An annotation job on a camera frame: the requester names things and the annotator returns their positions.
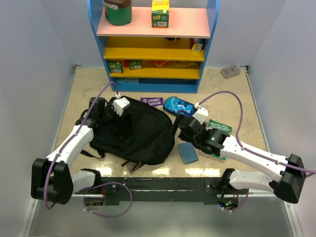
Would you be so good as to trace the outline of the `black backpack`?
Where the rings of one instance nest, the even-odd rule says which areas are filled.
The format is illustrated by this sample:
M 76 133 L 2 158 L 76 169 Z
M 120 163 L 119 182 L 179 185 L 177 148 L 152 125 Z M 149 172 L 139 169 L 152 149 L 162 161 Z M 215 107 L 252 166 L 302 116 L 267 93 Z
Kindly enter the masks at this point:
M 121 116 L 126 123 L 126 137 L 99 138 L 97 130 L 90 147 L 97 151 L 99 158 L 113 154 L 126 162 L 164 163 L 174 147 L 168 136 L 173 125 L 170 117 L 139 100 L 130 97 L 128 100 L 130 106 Z

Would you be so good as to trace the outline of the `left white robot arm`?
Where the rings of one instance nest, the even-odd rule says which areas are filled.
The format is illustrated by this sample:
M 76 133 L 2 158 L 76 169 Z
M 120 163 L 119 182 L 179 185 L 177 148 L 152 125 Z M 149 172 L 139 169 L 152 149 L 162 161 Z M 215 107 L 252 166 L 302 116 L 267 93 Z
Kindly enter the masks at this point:
M 89 108 L 81 114 L 62 144 L 46 158 L 37 158 L 33 162 L 31 197 L 55 205 L 66 204 L 72 194 L 83 189 L 92 194 L 100 192 L 102 178 L 99 171 L 86 168 L 71 174 L 70 168 L 84 147 L 96 138 L 101 120 L 110 118 L 110 112 L 121 117 L 129 106 L 128 99 L 120 95 L 110 102 L 92 97 Z

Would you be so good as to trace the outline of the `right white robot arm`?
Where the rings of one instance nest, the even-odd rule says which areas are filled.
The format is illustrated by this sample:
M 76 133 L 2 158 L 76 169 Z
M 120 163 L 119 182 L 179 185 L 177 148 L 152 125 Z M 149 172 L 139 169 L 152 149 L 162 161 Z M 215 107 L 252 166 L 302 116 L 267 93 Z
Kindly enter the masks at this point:
M 174 126 L 179 138 L 208 155 L 232 158 L 251 166 L 254 172 L 228 168 L 218 190 L 231 194 L 235 190 L 254 189 L 273 193 L 279 199 L 297 204 L 307 177 L 302 159 L 295 154 L 281 156 L 256 147 L 247 148 L 236 137 L 219 129 L 206 129 L 196 118 L 177 115 Z

